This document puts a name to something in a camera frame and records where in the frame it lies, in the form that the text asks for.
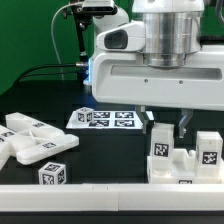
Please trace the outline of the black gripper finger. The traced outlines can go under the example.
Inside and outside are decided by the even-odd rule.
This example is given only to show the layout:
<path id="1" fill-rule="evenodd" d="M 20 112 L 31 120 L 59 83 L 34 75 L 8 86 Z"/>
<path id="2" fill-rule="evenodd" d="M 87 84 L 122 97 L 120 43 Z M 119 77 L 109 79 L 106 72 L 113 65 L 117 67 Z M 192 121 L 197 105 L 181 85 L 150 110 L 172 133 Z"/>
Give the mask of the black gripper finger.
<path id="1" fill-rule="evenodd" d="M 142 122 L 142 131 L 144 134 L 150 134 L 151 129 L 154 125 L 154 121 L 149 118 L 146 112 L 146 107 L 145 106 L 139 106 L 137 105 L 135 107 L 135 112 Z"/>
<path id="2" fill-rule="evenodd" d="M 186 134 L 186 126 L 193 117 L 192 109 L 182 109 L 181 110 L 181 119 L 178 124 L 178 137 L 183 138 Z"/>

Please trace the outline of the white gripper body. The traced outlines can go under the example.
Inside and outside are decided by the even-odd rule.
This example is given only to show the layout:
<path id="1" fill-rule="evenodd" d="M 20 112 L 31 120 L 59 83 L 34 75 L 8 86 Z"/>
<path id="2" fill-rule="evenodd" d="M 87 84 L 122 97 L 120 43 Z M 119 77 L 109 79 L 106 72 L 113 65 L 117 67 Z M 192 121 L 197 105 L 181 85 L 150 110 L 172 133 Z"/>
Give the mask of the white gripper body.
<path id="1" fill-rule="evenodd" d="M 106 103 L 224 111 L 224 45 L 205 45 L 175 69 L 146 66 L 137 53 L 101 53 L 92 93 Z"/>

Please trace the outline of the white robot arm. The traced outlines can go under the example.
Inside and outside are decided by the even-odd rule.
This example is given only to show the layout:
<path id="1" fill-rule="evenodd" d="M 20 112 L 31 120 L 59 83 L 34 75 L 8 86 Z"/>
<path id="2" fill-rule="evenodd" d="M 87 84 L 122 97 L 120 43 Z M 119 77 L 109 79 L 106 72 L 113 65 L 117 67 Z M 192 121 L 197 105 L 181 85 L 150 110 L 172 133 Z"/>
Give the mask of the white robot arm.
<path id="1" fill-rule="evenodd" d="M 133 16 L 111 0 L 86 0 L 94 16 L 92 93 L 99 102 L 224 111 L 224 45 L 200 41 L 204 0 L 134 0 Z"/>

